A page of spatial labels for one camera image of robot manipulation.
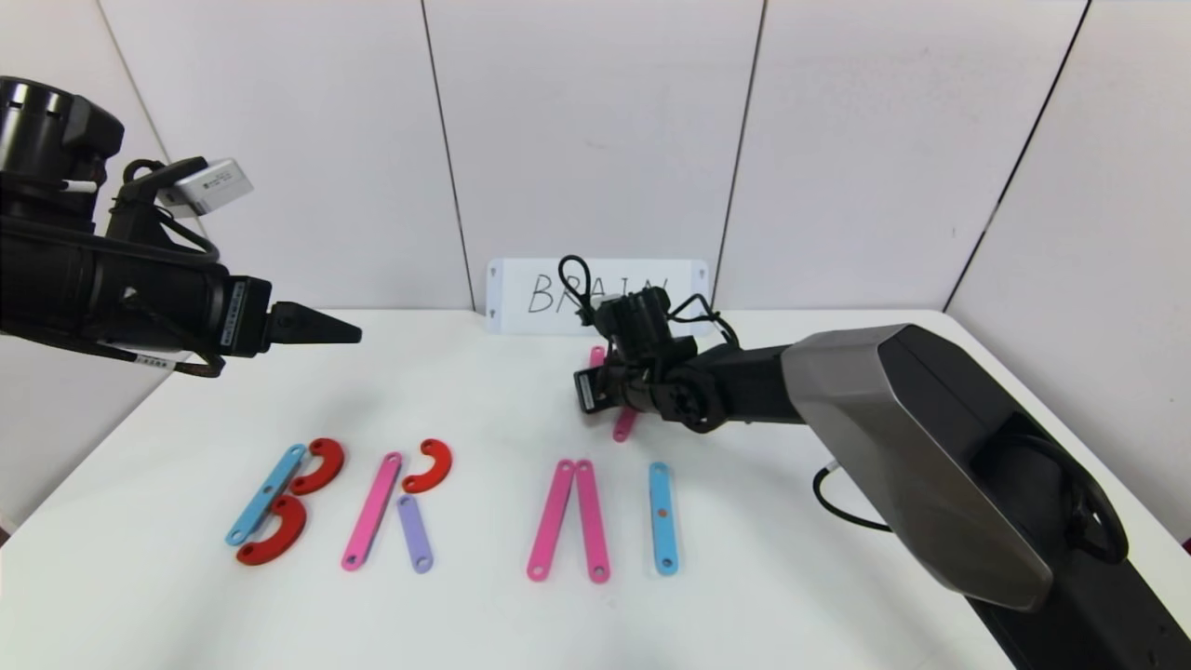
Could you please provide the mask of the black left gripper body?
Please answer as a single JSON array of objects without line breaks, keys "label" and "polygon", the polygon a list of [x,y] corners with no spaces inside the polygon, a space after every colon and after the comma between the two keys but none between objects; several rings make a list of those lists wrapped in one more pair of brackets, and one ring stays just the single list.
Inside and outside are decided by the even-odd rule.
[{"label": "black left gripper body", "polygon": [[116,259],[99,275],[99,340],[146,351],[252,357],[272,283],[220,263]]}]

